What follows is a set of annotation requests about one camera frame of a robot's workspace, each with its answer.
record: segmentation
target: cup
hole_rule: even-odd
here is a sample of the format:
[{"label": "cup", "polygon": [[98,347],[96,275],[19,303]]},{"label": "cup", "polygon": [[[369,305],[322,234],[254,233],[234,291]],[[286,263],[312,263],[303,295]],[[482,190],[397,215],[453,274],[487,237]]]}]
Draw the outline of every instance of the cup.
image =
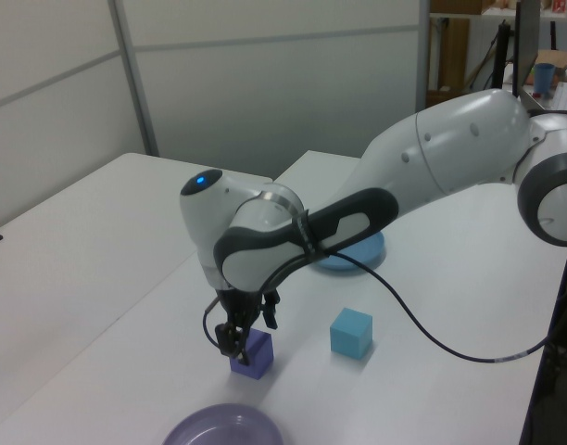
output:
[{"label": "cup", "polygon": [[534,71],[535,85],[533,87],[533,91],[540,95],[547,93],[551,87],[551,80],[555,73],[555,65],[550,63],[537,63]]}]

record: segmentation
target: cube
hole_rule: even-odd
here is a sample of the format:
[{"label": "cube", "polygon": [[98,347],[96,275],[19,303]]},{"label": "cube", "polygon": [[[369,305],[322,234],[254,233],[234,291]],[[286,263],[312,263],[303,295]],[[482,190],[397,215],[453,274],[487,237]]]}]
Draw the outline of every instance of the cube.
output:
[{"label": "cube", "polygon": [[372,316],[344,308],[330,333],[332,351],[360,360],[372,344]]},{"label": "cube", "polygon": [[246,355],[248,366],[239,363],[236,359],[230,359],[230,370],[259,380],[273,363],[271,334],[251,328],[246,339]]}]

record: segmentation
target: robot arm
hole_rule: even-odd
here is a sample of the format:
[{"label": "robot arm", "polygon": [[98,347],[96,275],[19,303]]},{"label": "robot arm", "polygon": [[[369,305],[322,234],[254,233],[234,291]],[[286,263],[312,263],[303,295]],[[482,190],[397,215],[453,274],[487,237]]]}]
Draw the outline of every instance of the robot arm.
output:
[{"label": "robot arm", "polygon": [[488,182],[515,184],[529,228],[567,246],[567,116],[529,118],[501,90],[429,108],[376,137],[340,190],[310,212],[281,185],[255,187],[220,171],[192,178],[182,191],[183,217],[229,316],[226,333],[216,331],[230,341],[226,350],[220,344],[222,353],[244,351],[244,330],[264,309],[261,296],[294,270]]}]

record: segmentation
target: purple plate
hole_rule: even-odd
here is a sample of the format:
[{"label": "purple plate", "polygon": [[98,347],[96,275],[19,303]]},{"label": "purple plate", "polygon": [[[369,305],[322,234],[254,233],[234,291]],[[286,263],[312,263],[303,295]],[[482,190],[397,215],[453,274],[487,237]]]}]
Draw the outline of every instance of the purple plate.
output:
[{"label": "purple plate", "polygon": [[164,445],[284,445],[272,420],[246,405],[209,406],[180,422]]}]

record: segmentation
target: white wall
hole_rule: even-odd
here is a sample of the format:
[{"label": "white wall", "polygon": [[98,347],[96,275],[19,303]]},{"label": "white wall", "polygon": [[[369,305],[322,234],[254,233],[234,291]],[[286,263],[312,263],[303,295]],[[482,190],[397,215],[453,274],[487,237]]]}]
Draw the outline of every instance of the white wall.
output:
[{"label": "white wall", "polygon": [[275,177],[415,111],[420,2],[122,4],[162,157]]},{"label": "white wall", "polygon": [[106,0],[0,0],[0,225],[144,147]]}]

